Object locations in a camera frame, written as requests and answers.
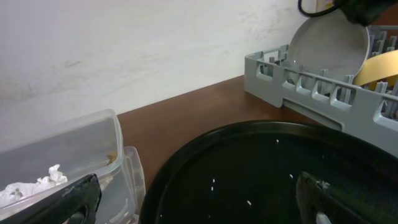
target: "brown table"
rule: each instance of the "brown table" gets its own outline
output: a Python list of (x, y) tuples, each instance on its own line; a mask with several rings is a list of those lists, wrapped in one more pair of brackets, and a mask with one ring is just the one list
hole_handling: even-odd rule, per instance
[(135, 146), (146, 187), (166, 160), (193, 138), (226, 124), (254, 119), (315, 121), (289, 109), (276, 108), (244, 91), (237, 77), (118, 116), (125, 146)]

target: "gray plastic dish rack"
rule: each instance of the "gray plastic dish rack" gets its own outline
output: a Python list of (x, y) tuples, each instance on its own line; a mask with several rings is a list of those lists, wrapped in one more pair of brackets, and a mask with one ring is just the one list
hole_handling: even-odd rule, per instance
[[(353, 75), (340, 82), (325, 77), (327, 71), (320, 75), (304, 72), (303, 68), (298, 71), (286, 61), (288, 47), (283, 45), (245, 56), (245, 90), (278, 108), (282, 105), (292, 108), (398, 157), (398, 121), (385, 114), (398, 105), (398, 97), (384, 93), (387, 83), (380, 82), (376, 91), (371, 91), (350, 84)], [(264, 60), (264, 55), (276, 53), (277, 59)], [(299, 76), (296, 84), (290, 79), (294, 75)], [(313, 80), (311, 88), (303, 85), (308, 78)], [(326, 83), (332, 84), (329, 96), (320, 94)]]

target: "yellow object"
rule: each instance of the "yellow object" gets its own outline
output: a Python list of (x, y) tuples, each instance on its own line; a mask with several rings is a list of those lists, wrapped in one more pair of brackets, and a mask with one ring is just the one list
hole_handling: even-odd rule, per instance
[(373, 82), (387, 79), (388, 85), (394, 85), (398, 75), (398, 50), (380, 54), (367, 59), (363, 68), (355, 77), (355, 85), (371, 84), (369, 89), (373, 89)]

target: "wall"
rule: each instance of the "wall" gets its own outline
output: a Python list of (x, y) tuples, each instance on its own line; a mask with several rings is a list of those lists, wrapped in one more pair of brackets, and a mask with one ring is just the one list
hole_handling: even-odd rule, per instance
[(3, 0), (0, 139), (242, 75), (304, 20), (296, 0)]

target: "stacked plastic container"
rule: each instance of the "stacked plastic container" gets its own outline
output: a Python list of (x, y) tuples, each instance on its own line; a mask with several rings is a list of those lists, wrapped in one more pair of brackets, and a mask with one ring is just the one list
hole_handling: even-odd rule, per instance
[(123, 148), (120, 124), (113, 110), (36, 131), (0, 146), (0, 190), (14, 182), (35, 183), (49, 167), (68, 182), (0, 208), (0, 220), (33, 205), (87, 174), (96, 174), (102, 198), (96, 223), (135, 223), (146, 190), (134, 147)]

